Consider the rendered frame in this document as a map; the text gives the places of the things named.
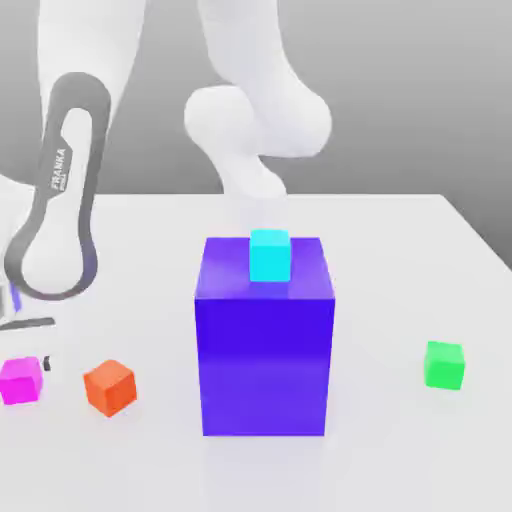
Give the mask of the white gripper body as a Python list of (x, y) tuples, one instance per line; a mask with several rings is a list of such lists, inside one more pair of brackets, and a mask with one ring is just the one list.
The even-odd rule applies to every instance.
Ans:
[(52, 352), (55, 320), (38, 317), (0, 324), (0, 357), (42, 357)]

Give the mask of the small magenta cube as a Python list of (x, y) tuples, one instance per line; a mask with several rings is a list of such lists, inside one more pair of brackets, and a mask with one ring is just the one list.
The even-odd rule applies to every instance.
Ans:
[(37, 402), (43, 375), (37, 357), (6, 360), (0, 369), (0, 395), (5, 405)]

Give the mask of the small orange cube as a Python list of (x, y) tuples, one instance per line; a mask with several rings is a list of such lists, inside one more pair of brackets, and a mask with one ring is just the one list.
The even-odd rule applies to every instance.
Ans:
[(106, 360), (83, 375), (87, 400), (112, 417), (137, 399), (134, 372), (116, 360)]

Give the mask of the small cyan cube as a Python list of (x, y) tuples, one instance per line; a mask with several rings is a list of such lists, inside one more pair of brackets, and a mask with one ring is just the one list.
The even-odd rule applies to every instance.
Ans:
[(249, 239), (251, 282), (289, 282), (291, 239), (287, 230), (255, 229)]

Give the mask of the small green cube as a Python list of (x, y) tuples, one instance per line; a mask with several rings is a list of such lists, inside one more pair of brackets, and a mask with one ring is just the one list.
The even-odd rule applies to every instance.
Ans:
[(463, 346), (428, 341), (424, 358), (424, 383), (427, 387), (460, 390), (465, 373)]

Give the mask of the large purple box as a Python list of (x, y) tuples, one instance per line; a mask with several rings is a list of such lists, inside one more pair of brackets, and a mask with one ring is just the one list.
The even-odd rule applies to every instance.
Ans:
[(335, 293), (317, 238), (291, 241), (291, 279), (253, 282), (246, 238), (207, 238), (194, 297), (206, 436), (325, 432)]

